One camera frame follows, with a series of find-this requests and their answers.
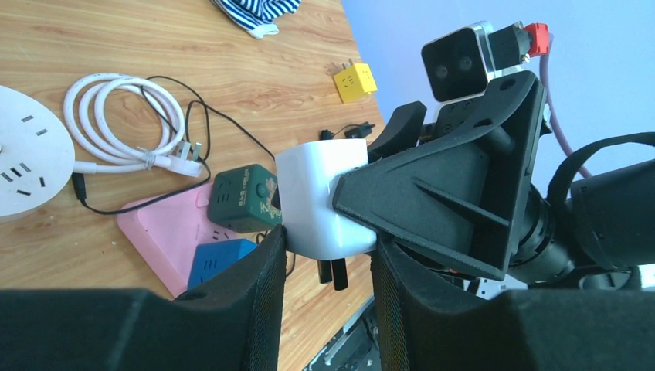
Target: blue power adapter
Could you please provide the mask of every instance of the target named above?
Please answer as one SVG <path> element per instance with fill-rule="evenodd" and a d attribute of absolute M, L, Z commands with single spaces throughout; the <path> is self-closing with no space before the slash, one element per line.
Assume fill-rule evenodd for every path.
<path fill-rule="evenodd" d="M 227 240 L 198 245 L 193 257 L 191 273 L 188 276 L 188 289 L 212 279 L 250 254 L 255 247 L 257 244 L 249 240 Z"/>

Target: white round power strip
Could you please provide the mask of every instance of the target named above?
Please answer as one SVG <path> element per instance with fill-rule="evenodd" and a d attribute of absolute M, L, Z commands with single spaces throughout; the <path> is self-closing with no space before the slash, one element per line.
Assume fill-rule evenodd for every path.
<path fill-rule="evenodd" d="M 48 202 L 73 173 L 75 148 L 46 106 L 0 86 L 0 222 Z"/>

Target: gray cable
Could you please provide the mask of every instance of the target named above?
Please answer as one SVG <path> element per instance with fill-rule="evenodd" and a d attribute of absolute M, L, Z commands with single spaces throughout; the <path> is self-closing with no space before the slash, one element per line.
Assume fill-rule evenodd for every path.
<path fill-rule="evenodd" d="M 555 134 L 555 138 L 557 138 L 557 142 L 559 143 L 559 146 L 562 147 L 564 153 L 567 156 L 570 156 L 571 153 L 573 153 L 573 148 L 571 148 L 571 145 L 566 140 L 566 136 L 564 135 L 564 131 L 562 131 L 562 127 L 559 126 L 557 114 L 555 114 L 555 107 L 553 106 L 551 99 L 550 83 L 548 83 L 548 61 L 551 57 L 550 53 L 552 53 L 552 40 L 553 35 L 551 34 L 551 49 L 548 54 L 541 56 L 539 59 L 539 80 L 541 80 L 541 83 L 546 89 L 546 103 L 548 103 L 548 106 L 551 108 L 551 126 L 553 133 Z M 578 173 L 580 173 L 583 178 L 589 178 L 592 176 L 592 173 L 589 172 L 585 166 L 582 166 L 578 170 Z"/>

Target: white wall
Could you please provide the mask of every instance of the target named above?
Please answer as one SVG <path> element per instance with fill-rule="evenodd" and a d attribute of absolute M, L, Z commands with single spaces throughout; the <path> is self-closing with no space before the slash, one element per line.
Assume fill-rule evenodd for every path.
<path fill-rule="evenodd" d="M 553 104 L 573 148 L 655 127 L 655 2 L 555 0 L 343 0 L 362 59 L 378 84 L 388 120 L 397 106 L 421 100 L 434 117 L 434 101 L 421 47 L 481 20 L 496 29 L 516 21 L 548 23 L 555 34 L 550 61 Z M 528 69 L 537 71 L 538 60 Z M 545 192 L 564 159 L 553 136 L 539 144 L 533 182 Z M 624 145 L 601 151 L 592 173 L 655 157 L 652 148 Z"/>

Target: red connector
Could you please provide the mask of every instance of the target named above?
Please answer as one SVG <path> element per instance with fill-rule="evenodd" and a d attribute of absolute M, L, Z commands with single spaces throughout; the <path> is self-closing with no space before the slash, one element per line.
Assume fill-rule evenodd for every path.
<path fill-rule="evenodd" d="M 543 56 L 548 54 L 551 49 L 550 35 L 548 34 L 548 25 L 545 23 L 531 23 L 525 26 L 525 30 L 530 34 L 529 56 Z"/>

